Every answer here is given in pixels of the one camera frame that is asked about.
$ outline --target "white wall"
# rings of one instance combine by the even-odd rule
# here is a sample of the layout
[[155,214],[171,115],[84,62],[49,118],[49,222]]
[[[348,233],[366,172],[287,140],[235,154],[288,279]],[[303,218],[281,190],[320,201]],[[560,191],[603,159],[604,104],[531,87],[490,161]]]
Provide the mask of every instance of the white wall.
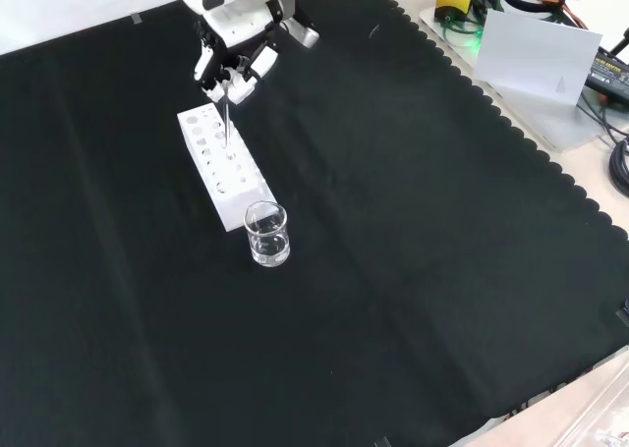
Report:
[[174,0],[0,0],[0,54]]

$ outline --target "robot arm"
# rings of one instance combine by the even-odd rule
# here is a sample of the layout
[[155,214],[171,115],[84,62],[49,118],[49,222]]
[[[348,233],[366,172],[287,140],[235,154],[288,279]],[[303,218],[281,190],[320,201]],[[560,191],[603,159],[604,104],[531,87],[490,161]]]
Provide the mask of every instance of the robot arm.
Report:
[[195,82],[213,101],[228,91],[238,104],[254,90],[277,59],[269,42],[282,26],[306,47],[318,39],[296,0],[184,0],[198,16],[200,58]]

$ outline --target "clear liquid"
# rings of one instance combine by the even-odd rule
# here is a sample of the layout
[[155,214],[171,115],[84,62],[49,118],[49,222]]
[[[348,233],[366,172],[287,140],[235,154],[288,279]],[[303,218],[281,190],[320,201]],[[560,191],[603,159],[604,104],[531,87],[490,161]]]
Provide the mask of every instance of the clear liquid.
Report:
[[288,239],[284,236],[252,238],[252,256],[264,267],[275,267],[284,262],[291,253]]

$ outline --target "black tablecloth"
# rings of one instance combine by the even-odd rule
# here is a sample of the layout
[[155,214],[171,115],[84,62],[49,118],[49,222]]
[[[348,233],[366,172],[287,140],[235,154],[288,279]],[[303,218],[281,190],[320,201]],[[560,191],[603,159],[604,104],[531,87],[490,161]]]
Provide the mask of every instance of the black tablecloth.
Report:
[[234,111],[275,269],[181,136],[181,3],[0,59],[3,445],[447,445],[624,344],[626,234],[390,2],[303,4]]

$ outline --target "white paper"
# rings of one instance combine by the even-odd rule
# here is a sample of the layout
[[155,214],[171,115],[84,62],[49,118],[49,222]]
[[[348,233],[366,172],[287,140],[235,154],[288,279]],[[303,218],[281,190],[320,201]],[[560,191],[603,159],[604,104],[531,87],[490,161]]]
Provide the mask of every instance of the white paper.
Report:
[[474,77],[575,105],[602,36],[489,10]]

